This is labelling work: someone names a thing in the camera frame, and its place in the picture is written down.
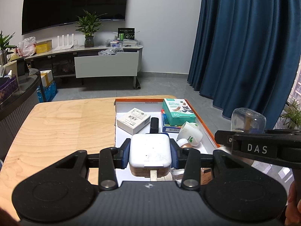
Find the person's right hand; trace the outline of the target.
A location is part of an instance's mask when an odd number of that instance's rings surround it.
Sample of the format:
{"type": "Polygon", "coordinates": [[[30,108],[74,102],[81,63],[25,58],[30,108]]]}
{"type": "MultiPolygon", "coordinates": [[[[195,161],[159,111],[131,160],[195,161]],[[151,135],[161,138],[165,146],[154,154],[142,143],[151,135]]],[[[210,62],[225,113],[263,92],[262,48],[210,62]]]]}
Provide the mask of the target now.
{"type": "Polygon", "coordinates": [[[285,216],[285,225],[300,225],[300,201],[297,202],[297,190],[295,182],[292,182],[289,188],[288,205],[285,216]]]}

